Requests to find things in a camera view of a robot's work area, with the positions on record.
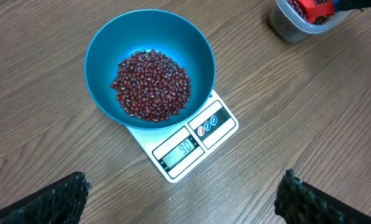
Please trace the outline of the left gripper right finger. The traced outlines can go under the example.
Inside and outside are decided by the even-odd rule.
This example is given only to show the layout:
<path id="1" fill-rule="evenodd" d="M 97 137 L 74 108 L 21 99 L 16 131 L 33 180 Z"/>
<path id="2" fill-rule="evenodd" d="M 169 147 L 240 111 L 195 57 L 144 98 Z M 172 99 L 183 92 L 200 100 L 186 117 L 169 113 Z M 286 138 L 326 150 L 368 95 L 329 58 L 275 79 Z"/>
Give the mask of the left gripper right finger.
<path id="1" fill-rule="evenodd" d="M 371 224 L 371 217 L 297 178 L 283 175 L 274 201 L 275 214 L 289 224 Z"/>

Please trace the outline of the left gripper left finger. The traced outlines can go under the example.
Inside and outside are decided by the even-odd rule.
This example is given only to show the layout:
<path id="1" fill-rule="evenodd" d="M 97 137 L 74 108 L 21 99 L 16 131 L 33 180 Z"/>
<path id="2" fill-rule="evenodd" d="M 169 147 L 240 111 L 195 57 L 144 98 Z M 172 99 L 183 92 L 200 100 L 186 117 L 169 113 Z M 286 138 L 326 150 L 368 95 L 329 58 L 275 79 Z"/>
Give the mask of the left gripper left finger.
<path id="1" fill-rule="evenodd" d="M 78 224 L 91 184 L 82 172 L 74 172 L 0 209 L 0 224 Z"/>

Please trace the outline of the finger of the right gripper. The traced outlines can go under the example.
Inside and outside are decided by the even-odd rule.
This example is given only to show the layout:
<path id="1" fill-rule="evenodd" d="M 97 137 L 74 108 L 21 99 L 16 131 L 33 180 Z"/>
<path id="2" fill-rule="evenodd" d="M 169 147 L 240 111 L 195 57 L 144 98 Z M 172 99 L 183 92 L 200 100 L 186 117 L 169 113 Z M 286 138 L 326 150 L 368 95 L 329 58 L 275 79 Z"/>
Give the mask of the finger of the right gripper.
<path id="1" fill-rule="evenodd" d="M 371 0 L 338 0 L 337 11 L 350 11 L 371 7 Z"/>

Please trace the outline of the red scoop blue handle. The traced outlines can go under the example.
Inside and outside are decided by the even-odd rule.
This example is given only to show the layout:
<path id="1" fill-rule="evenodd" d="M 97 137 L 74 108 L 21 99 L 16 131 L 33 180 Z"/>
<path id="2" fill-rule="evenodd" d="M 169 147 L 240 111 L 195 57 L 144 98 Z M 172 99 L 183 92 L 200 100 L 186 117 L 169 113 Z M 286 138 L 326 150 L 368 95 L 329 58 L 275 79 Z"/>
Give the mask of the red scoop blue handle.
<path id="1" fill-rule="evenodd" d="M 339 3 L 340 0 L 297 0 L 293 6 L 305 21 L 321 25 L 335 14 Z"/>

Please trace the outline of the red beans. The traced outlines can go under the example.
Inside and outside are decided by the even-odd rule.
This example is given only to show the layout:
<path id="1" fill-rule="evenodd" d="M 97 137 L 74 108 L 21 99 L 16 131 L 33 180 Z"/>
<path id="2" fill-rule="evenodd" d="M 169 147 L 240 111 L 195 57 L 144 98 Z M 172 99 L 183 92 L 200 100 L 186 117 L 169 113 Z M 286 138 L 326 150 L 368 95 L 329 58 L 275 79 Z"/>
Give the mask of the red beans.
<path id="1" fill-rule="evenodd" d="M 111 88 L 128 116 L 146 122 L 181 121 L 195 114 L 209 98 L 216 78 L 211 46 L 186 19 L 158 10 L 131 12 L 118 29 L 138 44 L 162 44 L 134 52 L 118 64 Z"/>

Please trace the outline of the blue metal bowl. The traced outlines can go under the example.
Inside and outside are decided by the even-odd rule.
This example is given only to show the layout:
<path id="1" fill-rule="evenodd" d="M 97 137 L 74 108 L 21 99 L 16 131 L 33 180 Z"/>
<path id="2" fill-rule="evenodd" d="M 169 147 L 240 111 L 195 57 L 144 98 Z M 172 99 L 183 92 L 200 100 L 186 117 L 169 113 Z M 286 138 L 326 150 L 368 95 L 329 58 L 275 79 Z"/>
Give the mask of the blue metal bowl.
<path id="1" fill-rule="evenodd" d="M 174 127 L 207 102 L 216 60 L 203 33 L 178 14 L 129 11 L 105 24 L 88 46 L 85 81 L 97 106 L 135 129 Z"/>

